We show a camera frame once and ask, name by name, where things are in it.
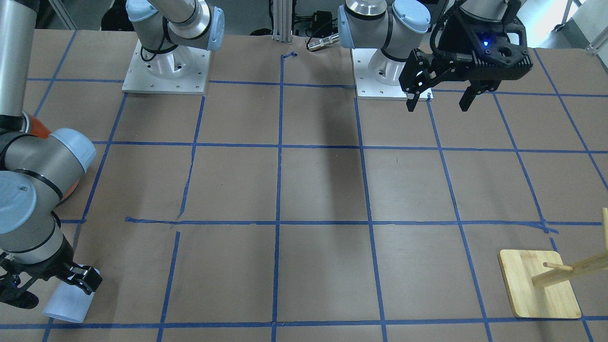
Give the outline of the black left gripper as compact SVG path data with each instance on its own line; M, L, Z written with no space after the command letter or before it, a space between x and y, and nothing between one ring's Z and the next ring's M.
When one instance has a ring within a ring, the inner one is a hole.
M477 14L472 9L449 9L434 26L430 51L415 48L399 76L413 112L423 90L441 82L465 82L459 101L463 112L478 95L496 90L501 81L519 80L532 70L526 29L516 9Z

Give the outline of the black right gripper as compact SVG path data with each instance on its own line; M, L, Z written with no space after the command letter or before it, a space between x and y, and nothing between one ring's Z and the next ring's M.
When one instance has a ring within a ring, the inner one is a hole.
M1 255L0 301L20 309L34 309L38 297L29 288L39 280L48 281L54 276L66 275L70 261L66 256L53 256L34 264L20 264L9 255ZM97 292L103 278L92 266L71 266L67 278L69 285L77 286L86 295Z

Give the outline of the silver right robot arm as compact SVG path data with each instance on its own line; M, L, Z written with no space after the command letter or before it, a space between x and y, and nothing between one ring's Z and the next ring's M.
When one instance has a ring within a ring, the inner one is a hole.
M52 133L23 109L40 2L1 2L1 276L2 303L33 309L29 288L56 277L91 296L102 278L73 261L54 210L76 188L97 150L76 130ZM205 0L128 0L139 39L124 90L202 93L210 53L221 46L225 14Z

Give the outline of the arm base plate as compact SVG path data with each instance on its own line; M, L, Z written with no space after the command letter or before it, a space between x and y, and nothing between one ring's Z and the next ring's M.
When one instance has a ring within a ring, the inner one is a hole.
M389 59L379 48L354 48L351 57L358 99L413 99L402 91L398 80L404 62Z
M210 69L211 52L178 46L175 50L143 61L152 54L137 41L122 91L151 95L204 95Z

